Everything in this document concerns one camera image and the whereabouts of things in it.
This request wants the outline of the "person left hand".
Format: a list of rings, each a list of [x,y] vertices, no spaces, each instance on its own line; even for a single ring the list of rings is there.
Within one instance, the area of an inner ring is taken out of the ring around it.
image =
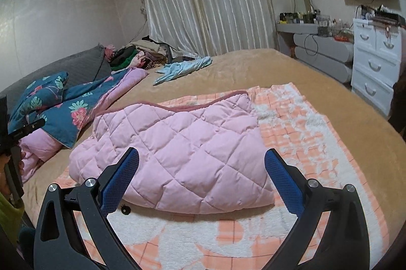
[[[23,190],[12,172],[14,161],[8,165],[10,156],[1,155],[1,194],[9,200],[12,196],[14,200],[19,200],[23,195]]]

